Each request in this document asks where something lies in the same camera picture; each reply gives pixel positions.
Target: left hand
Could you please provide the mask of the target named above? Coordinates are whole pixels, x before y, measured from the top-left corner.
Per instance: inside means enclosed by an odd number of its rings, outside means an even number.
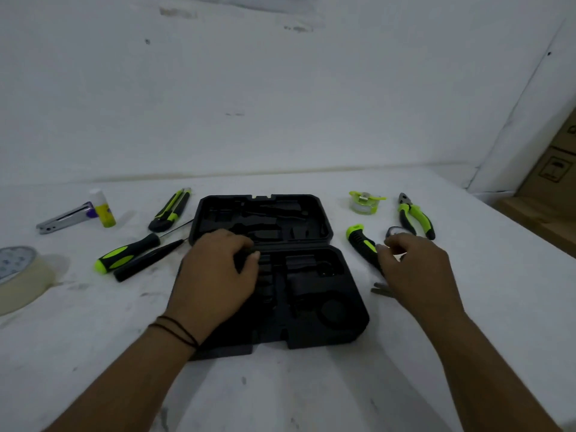
[[[202,236],[184,256],[165,315],[176,319],[202,343],[252,295],[260,252],[251,254],[239,274],[234,255],[252,247],[248,237],[224,229]]]

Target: tool case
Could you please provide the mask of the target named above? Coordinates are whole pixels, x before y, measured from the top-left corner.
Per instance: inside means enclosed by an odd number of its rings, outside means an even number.
[[[196,210],[190,244],[227,229],[251,238],[261,252],[254,294],[193,356],[252,353],[254,344],[285,341],[288,348],[354,341],[369,316],[320,200],[313,195],[208,196]],[[234,258],[241,271],[248,252]]]

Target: bracelet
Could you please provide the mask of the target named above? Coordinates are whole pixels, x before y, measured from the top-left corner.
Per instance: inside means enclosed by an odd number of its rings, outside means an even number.
[[[168,317],[166,315],[160,315],[158,316],[159,319],[165,319],[168,321],[171,321],[172,323],[176,324],[186,335],[188,335],[188,337],[190,338],[191,342],[192,342],[192,347],[198,349],[200,347],[200,344],[198,343],[198,341],[196,341],[196,338],[194,338],[192,336],[192,334],[190,332],[188,332],[186,329],[184,329],[184,326],[182,326],[178,321],[176,321],[175,319]]]
[[[176,332],[168,329],[166,326],[162,326],[161,324],[158,324],[158,323],[151,323],[151,324],[148,325],[148,327],[159,327],[159,328],[161,328],[161,329],[164,329],[166,332],[168,332],[169,334],[174,335],[177,339],[179,339],[180,341],[182,341],[184,344],[186,344],[186,345],[188,345],[188,346],[190,346],[190,347],[192,347],[192,348],[196,348],[196,347],[194,346],[194,344],[192,344],[192,343],[189,342],[189,341],[186,341],[186,340],[185,340],[184,338],[182,338],[179,334],[177,334]]]

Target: white table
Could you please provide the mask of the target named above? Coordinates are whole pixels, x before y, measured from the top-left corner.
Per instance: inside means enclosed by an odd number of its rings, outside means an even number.
[[[80,205],[94,186],[0,188],[0,246],[34,246],[59,272],[57,286],[0,318],[3,430],[47,426],[163,311],[187,244],[121,284],[92,265],[144,237],[150,219],[183,186],[193,196],[182,222],[211,194],[319,196],[332,245],[348,262],[370,324],[344,346],[290,351],[284,343],[263,344],[249,356],[190,363],[153,429],[461,430],[430,342],[397,302],[369,292],[380,276],[344,236],[362,222],[382,241],[398,223],[399,192],[433,221],[472,318],[556,421],[565,425],[576,416],[576,261],[424,168],[105,183],[116,227],[91,220],[37,234],[37,223]],[[363,217],[348,208],[350,190],[390,199]]]

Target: masking tape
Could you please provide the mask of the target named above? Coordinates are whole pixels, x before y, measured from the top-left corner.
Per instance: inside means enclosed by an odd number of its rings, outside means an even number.
[[[54,271],[33,247],[1,248],[0,316],[33,302],[54,280]]]

